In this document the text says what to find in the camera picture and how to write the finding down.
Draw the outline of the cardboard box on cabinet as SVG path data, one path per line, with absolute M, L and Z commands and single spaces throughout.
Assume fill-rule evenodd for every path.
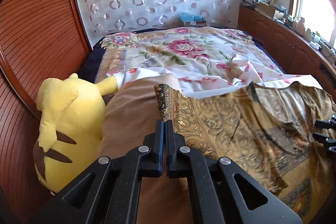
M 264 3 L 258 3 L 255 7 L 255 11 L 259 12 L 260 14 L 263 14 L 264 16 L 268 16 L 273 19 L 282 20 L 284 17 L 284 13 L 281 11 L 278 11 L 273 6 L 264 4 Z

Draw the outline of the gold patterned blouse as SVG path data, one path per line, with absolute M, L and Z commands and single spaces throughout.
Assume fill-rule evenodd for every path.
M 255 83 L 195 99 L 165 84 L 155 87 L 164 120 L 205 156 L 226 156 L 296 212 L 304 223 L 318 214 L 335 187 L 334 166 L 313 138 L 316 120 L 335 113 L 322 89 L 293 82 Z

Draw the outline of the stack of papers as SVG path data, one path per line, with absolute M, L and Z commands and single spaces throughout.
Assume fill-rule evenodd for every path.
M 258 4 L 270 5 L 270 0 L 242 0 L 242 4 L 255 7 Z

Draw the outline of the yellow Pikachu plush toy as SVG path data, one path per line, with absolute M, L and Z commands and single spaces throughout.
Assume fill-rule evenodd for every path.
M 39 181 L 51 192 L 61 191 L 97 159 L 106 108 L 103 97 L 116 91 L 113 76 L 96 84 L 76 73 L 42 82 L 36 97 L 42 117 L 33 158 Z

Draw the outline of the red wooden headboard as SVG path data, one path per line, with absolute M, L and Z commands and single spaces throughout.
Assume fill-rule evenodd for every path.
M 76 0 L 1 0 L 1 209 L 25 223 L 50 198 L 33 147 L 47 78 L 67 78 L 91 51 Z

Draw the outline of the beige pillow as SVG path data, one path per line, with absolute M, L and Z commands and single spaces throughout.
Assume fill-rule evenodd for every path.
M 98 154 L 111 159 L 142 145 L 161 118 L 154 87 L 167 84 L 179 90 L 171 75 L 136 80 L 120 90 L 107 104 Z M 189 196 L 178 179 L 143 178 L 137 223 L 192 223 Z

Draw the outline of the white floral bed sheet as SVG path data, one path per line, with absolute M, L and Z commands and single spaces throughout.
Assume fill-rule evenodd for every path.
M 215 62 L 213 72 L 197 72 L 193 66 L 174 65 L 171 68 L 112 69 L 106 75 L 116 79 L 118 88 L 124 88 L 136 80 L 168 75 L 173 78 L 173 81 L 169 83 L 172 88 L 193 98 L 206 98 L 234 92 L 247 87 L 250 83 L 279 89 L 298 82 L 304 86 L 322 88 L 311 75 L 288 75 L 249 60 L 239 60 L 233 63 Z

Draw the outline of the blue box by curtain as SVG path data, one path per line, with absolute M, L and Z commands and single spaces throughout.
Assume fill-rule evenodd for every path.
M 206 20 L 201 15 L 191 15 L 186 12 L 180 14 L 179 20 L 184 27 L 205 27 L 207 25 Z

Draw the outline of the brown wooden side cabinet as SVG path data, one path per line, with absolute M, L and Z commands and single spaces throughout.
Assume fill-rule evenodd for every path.
M 284 72 L 312 75 L 325 90 L 335 93 L 335 68 L 294 31 L 244 6 L 239 8 L 238 28 L 262 42 Z

